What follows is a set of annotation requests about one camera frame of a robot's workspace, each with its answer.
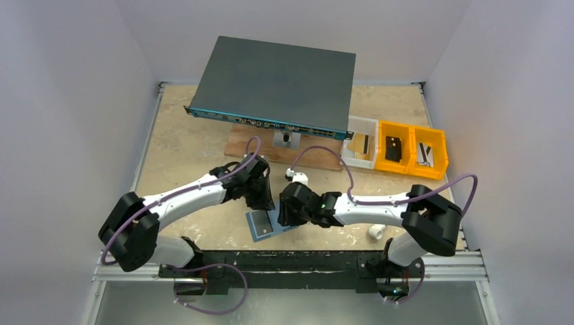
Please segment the blue card holder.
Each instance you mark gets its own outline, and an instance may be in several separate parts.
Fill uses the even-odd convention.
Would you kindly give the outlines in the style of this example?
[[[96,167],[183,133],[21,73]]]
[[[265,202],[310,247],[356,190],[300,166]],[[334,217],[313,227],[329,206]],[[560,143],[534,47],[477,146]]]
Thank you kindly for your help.
[[[247,212],[246,221],[253,242],[260,242],[297,228],[297,225],[281,225],[278,222],[279,212],[278,203],[275,204],[275,209],[273,210],[255,210]]]

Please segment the grey card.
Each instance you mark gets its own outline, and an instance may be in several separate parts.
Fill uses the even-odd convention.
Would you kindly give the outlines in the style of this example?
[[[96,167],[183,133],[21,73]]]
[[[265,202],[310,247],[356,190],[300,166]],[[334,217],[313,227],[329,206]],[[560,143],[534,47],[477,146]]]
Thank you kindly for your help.
[[[364,135],[363,137],[363,154],[368,155],[369,153],[369,140],[370,137],[368,135]]]

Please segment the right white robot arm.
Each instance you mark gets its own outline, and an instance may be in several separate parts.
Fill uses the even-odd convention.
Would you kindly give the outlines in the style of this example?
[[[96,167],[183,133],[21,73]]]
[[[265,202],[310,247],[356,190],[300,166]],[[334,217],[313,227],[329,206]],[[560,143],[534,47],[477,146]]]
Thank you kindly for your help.
[[[283,226],[312,223],[322,228],[358,223],[401,227],[404,234],[390,241],[380,257],[384,273],[395,276],[415,259],[431,253],[456,253],[462,220],[459,206],[423,185],[391,196],[355,196],[313,192],[301,182],[287,185],[279,196],[278,221]]]

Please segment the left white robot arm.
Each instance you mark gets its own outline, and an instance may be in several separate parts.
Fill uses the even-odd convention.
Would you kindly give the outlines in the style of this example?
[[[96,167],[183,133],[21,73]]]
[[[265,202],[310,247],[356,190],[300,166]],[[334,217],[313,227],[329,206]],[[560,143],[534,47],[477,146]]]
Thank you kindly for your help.
[[[215,167],[200,179],[151,196],[128,192],[120,197],[98,237],[104,255],[112,255],[124,272],[147,263],[176,267],[186,277],[198,274],[203,252],[183,236],[161,236],[166,226],[196,211],[243,198],[252,210],[275,208],[269,182],[269,163],[255,153],[240,162]]]

